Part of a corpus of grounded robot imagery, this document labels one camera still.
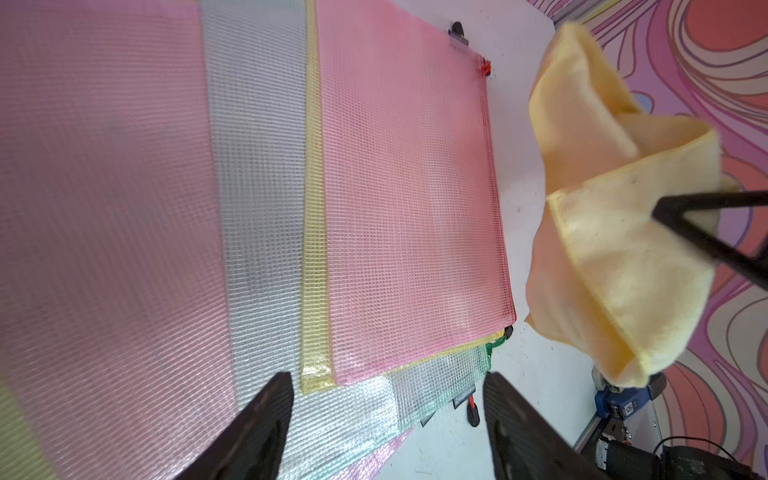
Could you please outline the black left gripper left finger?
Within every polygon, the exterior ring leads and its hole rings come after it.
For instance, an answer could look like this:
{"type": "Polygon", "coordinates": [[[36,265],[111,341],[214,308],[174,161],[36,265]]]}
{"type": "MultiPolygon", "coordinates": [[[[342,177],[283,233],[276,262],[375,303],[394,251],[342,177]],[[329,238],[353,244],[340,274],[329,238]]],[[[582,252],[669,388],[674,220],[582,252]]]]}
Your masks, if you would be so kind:
{"type": "Polygon", "coordinates": [[[177,479],[277,478],[293,405],[291,374],[278,372],[177,479]]]}

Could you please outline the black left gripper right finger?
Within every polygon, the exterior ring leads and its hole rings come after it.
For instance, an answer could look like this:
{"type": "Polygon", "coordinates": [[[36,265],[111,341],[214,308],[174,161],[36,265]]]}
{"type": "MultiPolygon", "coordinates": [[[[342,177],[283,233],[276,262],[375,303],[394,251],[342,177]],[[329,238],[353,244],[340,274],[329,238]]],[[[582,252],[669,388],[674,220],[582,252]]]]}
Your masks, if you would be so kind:
{"type": "Polygon", "coordinates": [[[498,372],[486,374],[483,411],[497,479],[604,479],[498,372]]]}

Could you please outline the yellow microfiber cloth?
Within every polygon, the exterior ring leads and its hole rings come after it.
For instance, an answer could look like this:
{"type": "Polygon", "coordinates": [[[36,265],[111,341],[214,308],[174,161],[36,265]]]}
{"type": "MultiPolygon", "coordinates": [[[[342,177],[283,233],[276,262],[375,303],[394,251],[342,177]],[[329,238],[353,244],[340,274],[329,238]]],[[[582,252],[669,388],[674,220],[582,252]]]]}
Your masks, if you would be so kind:
{"type": "Polygon", "coordinates": [[[714,261],[652,212],[665,196],[734,188],[719,136],[693,117],[646,113],[577,23],[550,44],[529,115],[546,186],[529,323],[610,384],[645,386],[684,352],[715,277],[714,261]]]}

